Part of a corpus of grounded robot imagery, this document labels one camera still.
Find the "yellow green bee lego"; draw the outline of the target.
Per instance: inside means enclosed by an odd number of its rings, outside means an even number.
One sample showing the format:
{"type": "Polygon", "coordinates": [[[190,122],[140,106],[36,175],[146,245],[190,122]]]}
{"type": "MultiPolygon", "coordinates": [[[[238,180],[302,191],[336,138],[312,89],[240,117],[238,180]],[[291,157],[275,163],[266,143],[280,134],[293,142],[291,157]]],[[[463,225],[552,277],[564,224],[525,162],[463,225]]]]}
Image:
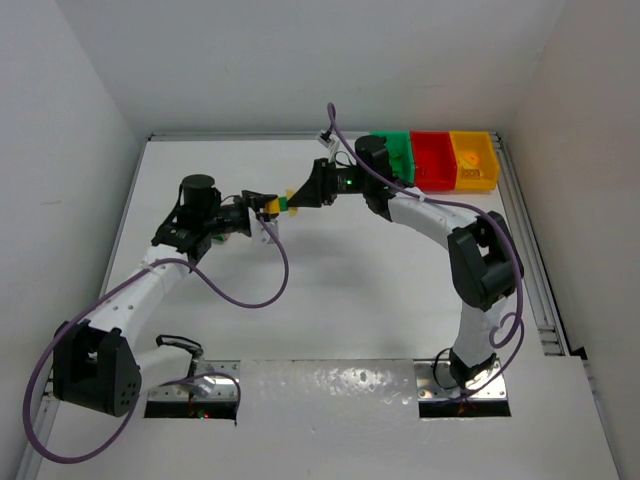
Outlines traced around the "yellow green bee lego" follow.
{"type": "Polygon", "coordinates": [[[270,215],[277,215],[283,212],[288,213],[290,217],[294,217],[298,213],[297,207],[291,207],[289,200],[294,196],[293,190],[287,189],[284,196],[278,196],[277,198],[270,200],[266,203],[263,211],[270,215]]]}

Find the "tan lego plate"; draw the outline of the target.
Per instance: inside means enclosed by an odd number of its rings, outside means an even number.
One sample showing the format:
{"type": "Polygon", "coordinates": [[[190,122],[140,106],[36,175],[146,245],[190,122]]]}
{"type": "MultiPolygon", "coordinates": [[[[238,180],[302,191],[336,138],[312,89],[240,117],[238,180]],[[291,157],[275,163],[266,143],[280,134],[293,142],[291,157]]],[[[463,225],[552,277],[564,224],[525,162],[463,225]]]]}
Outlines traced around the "tan lego plate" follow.
{"type": "Polygon", "coordinates": [[[462,168],[460,176],[469,181],[478,181],[484,177],[484,172],[479,168],[462,168]]]}

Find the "orange lego piece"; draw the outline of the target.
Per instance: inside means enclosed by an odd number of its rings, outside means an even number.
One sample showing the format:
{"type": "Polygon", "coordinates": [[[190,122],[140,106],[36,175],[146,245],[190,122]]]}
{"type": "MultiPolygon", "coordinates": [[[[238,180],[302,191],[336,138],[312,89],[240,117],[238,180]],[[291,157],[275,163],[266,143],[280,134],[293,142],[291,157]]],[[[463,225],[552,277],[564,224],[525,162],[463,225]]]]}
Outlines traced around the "orange lego piece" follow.
{"type": "Polygon", "coordinates": [[[466,164],[469,164],[470,168],[476,168],[479,165],[479,157],[474,152],[464,152],[462,158],[466,164]]]}

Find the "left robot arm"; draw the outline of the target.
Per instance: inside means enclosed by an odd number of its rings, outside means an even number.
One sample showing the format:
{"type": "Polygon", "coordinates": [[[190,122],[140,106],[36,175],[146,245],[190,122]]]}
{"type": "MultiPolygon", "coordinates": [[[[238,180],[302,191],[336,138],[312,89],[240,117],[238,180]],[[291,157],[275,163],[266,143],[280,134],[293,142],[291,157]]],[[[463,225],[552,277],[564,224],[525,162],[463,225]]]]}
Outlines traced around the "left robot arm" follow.
{"type": "Polygon", "coordinates": [[[275,194],[244,190],[226,204],[212,177],[185,177],[176,203],[132,275],[97,306],[58,329],[54,396],[121,417],[141,393],[186,381],[203,354],[202,346],[162,335],[154,348],[137,353],[134,347],[143,327],[178,283],[201,273],[197,265],[215,239],[232,233],[274,239],[268,224],[274,215],[267,208],[277,201],[275,194]]]}

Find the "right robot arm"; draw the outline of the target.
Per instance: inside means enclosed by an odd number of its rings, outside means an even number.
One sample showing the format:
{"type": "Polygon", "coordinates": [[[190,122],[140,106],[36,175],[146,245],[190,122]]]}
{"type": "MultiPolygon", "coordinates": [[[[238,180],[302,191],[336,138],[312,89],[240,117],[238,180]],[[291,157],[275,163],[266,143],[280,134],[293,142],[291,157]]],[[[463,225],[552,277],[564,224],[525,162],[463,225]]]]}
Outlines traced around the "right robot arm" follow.
{"type": "Polygon", "coordinates": [[[504,218],[459,202],[428,200],[399,177],[382,135],[358,138],[355,161],[315,160],[308,180],[288,199],[291,208],[320,208],[340,195],[360,194],[387,221],[409,227],[443,247],[462,301],[458,334],[449,353],[450,374],[465,387],[494,362],[508,297],[521,298],[524,269],[504,218]]]}

